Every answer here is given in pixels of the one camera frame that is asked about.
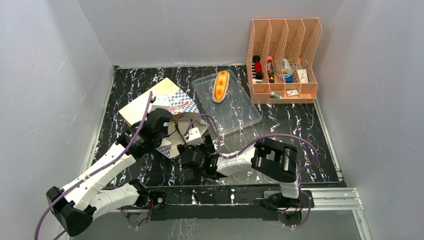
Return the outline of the checkered paper bread bag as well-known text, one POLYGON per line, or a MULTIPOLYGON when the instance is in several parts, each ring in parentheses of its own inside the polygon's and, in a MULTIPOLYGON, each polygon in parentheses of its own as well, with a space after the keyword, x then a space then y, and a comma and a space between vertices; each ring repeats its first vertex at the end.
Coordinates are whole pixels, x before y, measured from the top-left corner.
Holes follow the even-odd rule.
POLYGON ((173 121, 167 124, 168 130, 165 133, 169 136, 165 137, 161 145, 156 148, 158 152, 169 159, 179 155, 177 145, 188 143, 194 137, 203 135, 209 127, 205 120, 198 118, 192 124, 194 129, 188 131, 189 124, 200 115, 200 111, 194 100, 169 78, 163 79, 118 112, 131 126, 142 120, 145 110, 147 110, 147 117, 161 113, 178 122, 178 130, 173 121), (189 137, 183 139, 181 134, 186 131, 188 131, 189 137))

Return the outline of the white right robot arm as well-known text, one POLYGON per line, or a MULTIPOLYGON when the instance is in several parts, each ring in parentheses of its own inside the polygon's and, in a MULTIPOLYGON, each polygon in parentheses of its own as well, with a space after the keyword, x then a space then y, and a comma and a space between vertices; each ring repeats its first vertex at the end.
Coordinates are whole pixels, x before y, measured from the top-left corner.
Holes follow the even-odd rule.
POLYGON ((204 178, 219 180, 239 172, 256 170, 274 179, 280 186, 280 192, 264 197, 261 204, 265 208, 286 210, 301 204, 298 150, 293 145, 265 137, 245 150, 219 155, 207 135, 199 144, 179 144, 177 150, 183 167, 204 178))

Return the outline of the clear plastic tray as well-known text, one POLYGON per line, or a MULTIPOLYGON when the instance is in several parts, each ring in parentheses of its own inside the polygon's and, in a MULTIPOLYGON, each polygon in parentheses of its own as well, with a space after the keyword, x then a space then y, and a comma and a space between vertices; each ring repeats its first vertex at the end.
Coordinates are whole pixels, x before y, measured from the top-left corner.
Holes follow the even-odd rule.
POLYGON ((250 127, 263 118, 233 71, 226 71, 229 73, 229 86, 225 98, 220 103, 212 100, 217 73, 198 78, 191 83, 203 112, 214 118, 222 136, 250 127))

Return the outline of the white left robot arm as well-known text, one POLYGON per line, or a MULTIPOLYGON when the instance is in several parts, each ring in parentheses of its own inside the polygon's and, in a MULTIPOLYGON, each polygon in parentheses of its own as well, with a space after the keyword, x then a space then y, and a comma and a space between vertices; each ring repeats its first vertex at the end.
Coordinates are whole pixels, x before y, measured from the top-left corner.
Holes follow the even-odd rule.
POLYGON ((96 218, 122 207, 149 211, 166 207, 165 192, 150 190, 137 179, 112 190, 104 188, 118 173, 161 145, 172 118, 163 108, 145 113, 83 174, 47 191, 49 210, 70 237, 84 232, 96 218))

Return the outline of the round yellow fake bun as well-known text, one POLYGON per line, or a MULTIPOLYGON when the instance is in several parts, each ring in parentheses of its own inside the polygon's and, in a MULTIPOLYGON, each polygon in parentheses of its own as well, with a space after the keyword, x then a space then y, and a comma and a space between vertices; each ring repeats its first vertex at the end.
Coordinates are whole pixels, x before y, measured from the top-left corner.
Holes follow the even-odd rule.
POLYGON ((173 120, 180 120, 180 119, 182 119, 183 117, 184 117, 184 115, 183 115, 183 114, 178 113, 178 114, 174 115, 174 116, 172 117, 172 119, 173 119, 173 120))

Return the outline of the yellow fake bread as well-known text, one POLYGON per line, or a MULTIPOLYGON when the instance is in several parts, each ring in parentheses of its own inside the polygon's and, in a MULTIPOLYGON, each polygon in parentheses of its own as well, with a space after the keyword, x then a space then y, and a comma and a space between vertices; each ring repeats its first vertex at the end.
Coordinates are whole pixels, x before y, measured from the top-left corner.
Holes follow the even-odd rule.
POLYGON ((229 87, 230 73, 226 70, 220 71, 214 81, 212 90, 212 101, 214 103, 221 103, 227 94, 229 87))

